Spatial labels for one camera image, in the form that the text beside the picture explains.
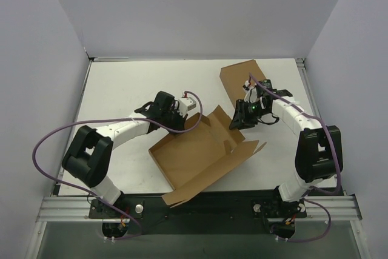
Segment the cardboard box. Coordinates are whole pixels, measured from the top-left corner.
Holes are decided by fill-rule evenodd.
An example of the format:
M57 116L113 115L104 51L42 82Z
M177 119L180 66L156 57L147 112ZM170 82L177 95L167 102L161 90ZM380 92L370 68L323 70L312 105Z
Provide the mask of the cardboard box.
M232 103L232 107L235 107L237 99L245 97L246 93L243 85L249 79L249 73L258 81L266 79L265 74L253 59L221 68L219 77Z
M169 207L194 198L246 160L261 151L266 143L246 141L243 134L230 130L231 118L221 106L207 116L195 114L182 134L168 134L149 149L149 154L173 189L162 195Z

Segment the folded closed cardboard box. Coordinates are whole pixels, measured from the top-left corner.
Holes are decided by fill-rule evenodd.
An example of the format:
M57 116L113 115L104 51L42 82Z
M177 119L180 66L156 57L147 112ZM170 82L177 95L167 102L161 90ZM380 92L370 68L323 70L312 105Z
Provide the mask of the folded closed cardboard box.
M266 79L265 74L253 59L221 68L219 77L232 103L232 107L235 107L237 99L245 97L246 93L243 85L249 79L249 73L258 81Z

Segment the aluminium frame rail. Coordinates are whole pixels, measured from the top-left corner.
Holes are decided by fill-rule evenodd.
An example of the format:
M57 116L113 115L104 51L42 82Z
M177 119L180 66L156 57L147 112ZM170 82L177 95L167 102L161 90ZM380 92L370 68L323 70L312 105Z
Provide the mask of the aluminium frame rail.
M86 197L44 197L36 222L85 222L89 210Z

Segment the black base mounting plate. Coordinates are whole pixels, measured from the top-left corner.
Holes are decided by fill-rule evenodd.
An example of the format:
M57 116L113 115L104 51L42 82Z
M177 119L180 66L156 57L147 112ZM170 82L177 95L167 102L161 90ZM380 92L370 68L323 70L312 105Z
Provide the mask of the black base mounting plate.
M130 217L144 235L256 235L274 227L292 236L295 219L307 216L302 201L283 202L272 190L202 192L176 207L166 205L160 193L123 194L115 207L90 202L88 217L102 220L107 237L137 233Z

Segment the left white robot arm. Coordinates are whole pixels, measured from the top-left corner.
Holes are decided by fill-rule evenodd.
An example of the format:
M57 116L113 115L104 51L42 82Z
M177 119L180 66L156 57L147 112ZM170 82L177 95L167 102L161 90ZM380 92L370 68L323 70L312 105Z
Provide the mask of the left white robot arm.
M146 135L160 126L183 131L187 114L196 107L188 96L176 99L160 91L153 101L135 109L128 121L91 128L82 126L76 132L62 160L62 167L81 180L94 194L105 200L102 209L110 217L124 211L121 191L107 176L112 151L118 146Z

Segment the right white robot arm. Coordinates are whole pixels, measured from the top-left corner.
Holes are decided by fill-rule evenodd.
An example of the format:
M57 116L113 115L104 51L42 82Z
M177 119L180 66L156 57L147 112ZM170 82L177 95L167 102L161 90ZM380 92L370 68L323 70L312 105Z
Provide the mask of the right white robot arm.
M243 90L245 97L236 100L229 125L231 130L253 128L264 123L264 116L271 115L274 123L282 121L298 137L293 174L275 189L281 201L299 201L308 191L316 189L318 183L341 173L339 128L327 126L318 117L308 114L288 90L274 89L269 79L256 84L248 79Z

